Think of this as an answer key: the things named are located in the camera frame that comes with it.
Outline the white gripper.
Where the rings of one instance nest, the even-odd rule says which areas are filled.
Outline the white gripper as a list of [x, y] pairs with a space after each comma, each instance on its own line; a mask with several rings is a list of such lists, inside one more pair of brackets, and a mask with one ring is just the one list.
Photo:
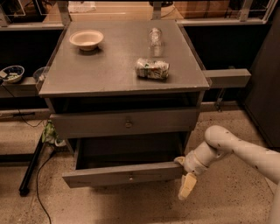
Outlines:
[[186, 175], [182, 176], [178, 198], [185, 200], [197, 183], [196, 176], [205, 172], [210, 165], [224, 158], [228, 153], [217, 150], [206, 142], [201, 143], [195, 150], [191, 150], [185, 157], [175, 157], [174, 162], [183, 165]]

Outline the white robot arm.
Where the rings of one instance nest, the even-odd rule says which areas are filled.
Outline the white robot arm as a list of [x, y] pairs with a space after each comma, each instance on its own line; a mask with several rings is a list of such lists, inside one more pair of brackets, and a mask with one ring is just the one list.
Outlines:
[[195, 150], [174, 159], [174, 162], [180, 164], [186, 172], [181, 179], [178, 198], [185, 200], [195, 187], [197, 177], [205, 172], [210, 164], [229, 153], [235, 154], [276, 184], [268, 224], [280, 224], [280, 153], [241, 140], [219, 125], [206, 129], [204, 141]]

